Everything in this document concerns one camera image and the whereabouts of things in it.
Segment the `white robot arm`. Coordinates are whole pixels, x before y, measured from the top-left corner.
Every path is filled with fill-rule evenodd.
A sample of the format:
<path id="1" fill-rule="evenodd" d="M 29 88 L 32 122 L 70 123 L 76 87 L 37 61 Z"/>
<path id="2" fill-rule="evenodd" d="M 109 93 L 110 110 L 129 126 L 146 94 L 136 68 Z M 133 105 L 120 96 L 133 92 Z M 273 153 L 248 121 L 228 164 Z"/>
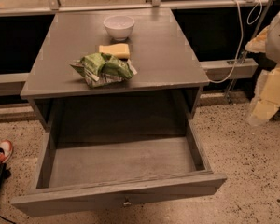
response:
<path id="1" fill-rule="evenodd" d="M 252 126 L 259 126 L 268 122 L 280 109 L 280 11 L 245 45 L 245 49 L 263 53 L 268 61 L 274 63 L 273 67 L 260 72 L 250 103 L 247 121 Z"/>

